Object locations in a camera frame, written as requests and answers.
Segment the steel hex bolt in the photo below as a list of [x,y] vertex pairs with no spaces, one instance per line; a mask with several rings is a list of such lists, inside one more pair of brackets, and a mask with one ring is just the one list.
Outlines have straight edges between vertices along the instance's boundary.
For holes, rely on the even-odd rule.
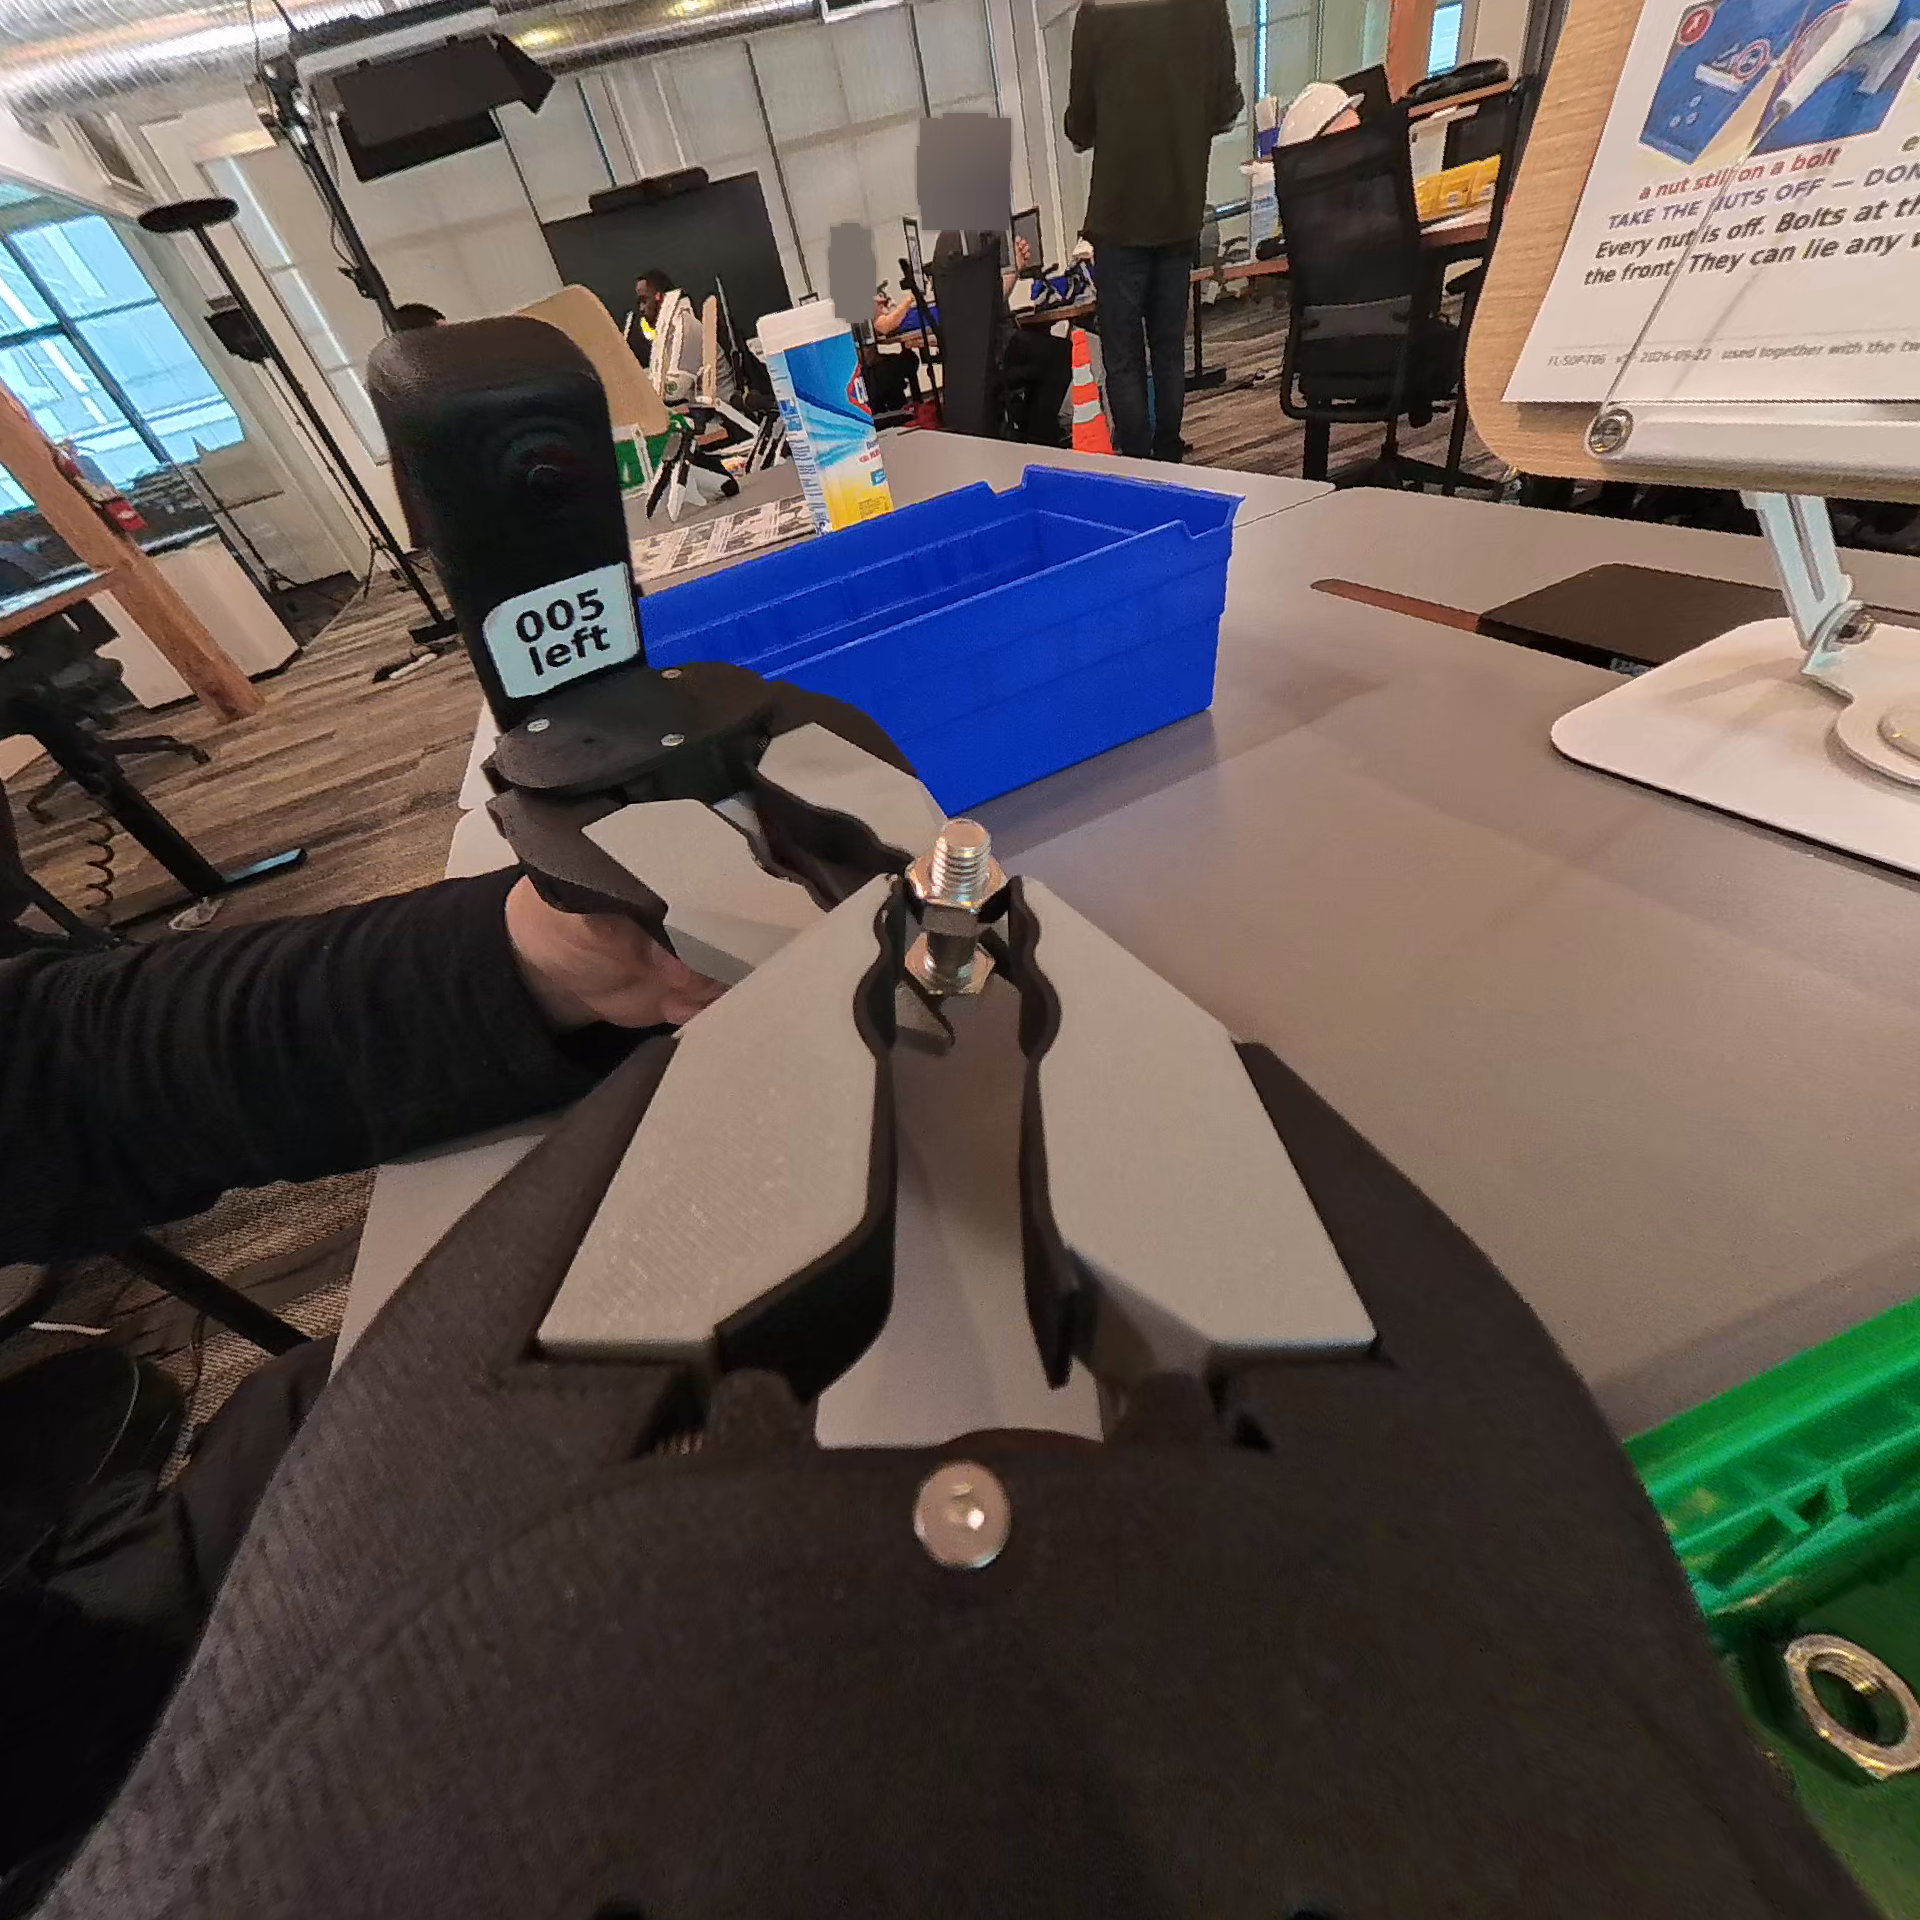
[[[1006,882],[1006,873],[991,850],[989,829],[965,819],[947,821],[935,836],[929,850],[917,858],[909,868],[914,867],[929,872],[935,891],[957,901],[978,901],[997,893]],[[975,939],[965,936],[928,937],[919,927],[919,933],[904,949],[904,972],[935,1002],[978,995],[991,973],[991,957],[983,947],[986,930],[983,928]]]

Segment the black softbox light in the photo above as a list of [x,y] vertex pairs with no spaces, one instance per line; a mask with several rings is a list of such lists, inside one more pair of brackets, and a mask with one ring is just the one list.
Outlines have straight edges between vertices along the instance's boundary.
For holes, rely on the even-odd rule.
[[330,75],[337,130],[361,184],[496,144],[496,109],[538,112],[552,75],[512,39],[481,32]]

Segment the printed instruction sheet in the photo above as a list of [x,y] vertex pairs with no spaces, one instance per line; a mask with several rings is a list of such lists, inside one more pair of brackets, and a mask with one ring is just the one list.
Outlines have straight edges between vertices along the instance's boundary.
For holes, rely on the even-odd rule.
[[1915,401],[1917,5],[1642,5],[1511,402]]

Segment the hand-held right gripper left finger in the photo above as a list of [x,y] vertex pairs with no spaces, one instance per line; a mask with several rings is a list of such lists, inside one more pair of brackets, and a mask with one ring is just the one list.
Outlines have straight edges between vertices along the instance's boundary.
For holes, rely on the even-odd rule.
[[682,1026],[536,1332],[817,1397],[895,1269],[897,881],[871,881]]

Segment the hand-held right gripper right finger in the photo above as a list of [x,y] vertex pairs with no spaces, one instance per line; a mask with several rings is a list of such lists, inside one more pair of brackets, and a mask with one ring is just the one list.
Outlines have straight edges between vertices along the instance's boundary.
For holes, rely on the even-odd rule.
[[1229,1028],[1037,881],[1011,882],[1011,984],[1043,1378],[1216,1385],[1371,1351],[1375,1323]]

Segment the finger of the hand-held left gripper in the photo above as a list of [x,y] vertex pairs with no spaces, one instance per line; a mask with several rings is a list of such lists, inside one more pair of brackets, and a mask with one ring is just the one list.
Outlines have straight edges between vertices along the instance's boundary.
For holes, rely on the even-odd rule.
[[[662,936],[675,957],[729,987],[839,908],[822,912],[797,884],[760,872],[736,828],[733,803],[631,804],[585,835],[662,901]],[[904,879],[897,893],[907,949],[919,927],[907,909]],[[902,957],[895,970],[897,1037],[917,1049],[950,1049],[954,1035],[945,1002],[926,996]]]
[[869,881],[897,881],[945,815],[923,781],[821,723],[774,733],[736,793],[736,828],[763,873],[822,912]]

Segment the green plastic bin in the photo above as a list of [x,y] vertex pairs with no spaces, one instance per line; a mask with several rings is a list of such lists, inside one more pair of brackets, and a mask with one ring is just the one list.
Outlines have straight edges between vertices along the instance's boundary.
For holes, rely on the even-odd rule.
[[1784,1648],[1826,1632],[1917,1693],[1917,1303],[1625,1443],[1762,1755],[1883,1915],[1917,1915],[1917,1775],[1807,1733]]

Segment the white disinfecting wipes canister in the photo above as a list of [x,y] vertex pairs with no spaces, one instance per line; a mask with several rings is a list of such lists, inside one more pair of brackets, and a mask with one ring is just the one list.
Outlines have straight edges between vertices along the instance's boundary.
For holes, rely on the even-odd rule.
[[851,328],[830,300],[808,300],[760,315],[755,346],[813,531],[841,533],[889,514],[895,503]]

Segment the wooden board stand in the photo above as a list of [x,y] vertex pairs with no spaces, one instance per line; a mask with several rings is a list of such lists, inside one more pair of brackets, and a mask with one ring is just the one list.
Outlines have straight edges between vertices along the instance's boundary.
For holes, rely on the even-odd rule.
[[632,427],[642,440],[666,429],[664,402],[635,353],[591,291],[568,284],[546,303],[546,319],[586,357],[597,373],[611,425]]

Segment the blue plastic bin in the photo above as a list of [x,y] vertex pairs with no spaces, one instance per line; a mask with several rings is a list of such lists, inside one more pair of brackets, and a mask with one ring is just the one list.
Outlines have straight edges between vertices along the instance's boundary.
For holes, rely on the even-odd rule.
[[1211,707],[1237,509],[1025,466],[647,587],[639,639],[863,712],[962,815]]

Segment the black wall screen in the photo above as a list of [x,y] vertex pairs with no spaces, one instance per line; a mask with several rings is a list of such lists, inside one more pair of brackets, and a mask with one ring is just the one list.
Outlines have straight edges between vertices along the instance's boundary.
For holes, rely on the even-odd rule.
[[627,319],[648,271],[662,271],[695,303],[719,298],[741,336],[797,300],[753,172],[709,177],[662,199],[609,189],[586,213],[538,231],[560,279],[593,293],[611,322]]

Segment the person's left forearm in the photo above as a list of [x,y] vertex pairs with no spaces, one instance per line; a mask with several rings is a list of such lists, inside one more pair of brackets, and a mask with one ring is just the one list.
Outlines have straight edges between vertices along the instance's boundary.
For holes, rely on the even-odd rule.
[[554,1026],[513,872],[1,968],[1,1259],[106,1255],[231,1188],[365,1170],[591,1090],[639,1043]]

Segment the black office chair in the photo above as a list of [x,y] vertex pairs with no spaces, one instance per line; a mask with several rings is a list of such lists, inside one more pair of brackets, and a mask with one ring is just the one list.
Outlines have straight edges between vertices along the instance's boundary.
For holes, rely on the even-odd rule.
[[1280,409],[1302,475],[1328,480],[1335,425],[1378,425],[1347,484],[1472,490],[1459,469],[1465,333],[1443,312],[1455,242],[1427,250],[1400,107],[1273,156],[1286,260]]

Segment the person's left hand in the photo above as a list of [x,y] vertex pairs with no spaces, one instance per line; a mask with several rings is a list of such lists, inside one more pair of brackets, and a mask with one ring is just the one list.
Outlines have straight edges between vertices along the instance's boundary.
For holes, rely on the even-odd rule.
[[530,879],[515,879],[502,906],[518,979],[560,1032],[682,1026],[729,991],[639,923],[618,914],[568,914],[543,901]]

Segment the printed paper strip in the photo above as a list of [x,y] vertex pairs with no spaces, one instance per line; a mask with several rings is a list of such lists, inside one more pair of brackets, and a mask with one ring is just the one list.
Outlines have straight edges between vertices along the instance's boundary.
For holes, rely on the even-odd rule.
[[744,560],[813,533],[805,496],[776,496],[643,535],[631,544],[631,570],[635,581],[647,585],[682,572]]

